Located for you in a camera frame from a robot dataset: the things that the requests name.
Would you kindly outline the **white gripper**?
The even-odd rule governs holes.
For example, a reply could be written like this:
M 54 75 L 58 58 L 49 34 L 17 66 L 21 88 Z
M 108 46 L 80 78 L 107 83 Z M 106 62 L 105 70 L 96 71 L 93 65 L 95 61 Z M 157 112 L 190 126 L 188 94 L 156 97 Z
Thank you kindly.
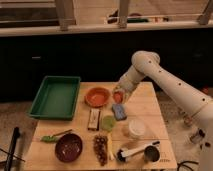
M 123 89 L 125 91 L 123 95 L 123 103 L 126 103 L 129 100 L 131 93 L 137 88 L 143 78 L 144 75 L 138 72 L 126 72 L 120 78 L 118 86 L 113 89 L 113 96 L 120 97 L 122 95 L 121 89 Z

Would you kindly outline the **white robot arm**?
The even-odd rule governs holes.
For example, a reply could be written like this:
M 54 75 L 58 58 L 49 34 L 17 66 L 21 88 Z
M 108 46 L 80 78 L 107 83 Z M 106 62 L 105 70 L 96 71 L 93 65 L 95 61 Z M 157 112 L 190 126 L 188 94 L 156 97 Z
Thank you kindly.
M 213 98 L 169 73 L 159 63 L 160 57 L 155 52 L 135 52 L 131 67 L 121 76 L 113 92 L 125 103 L 145 77 L 151 78 L 204 132 L 198 171 L 213 171 Z

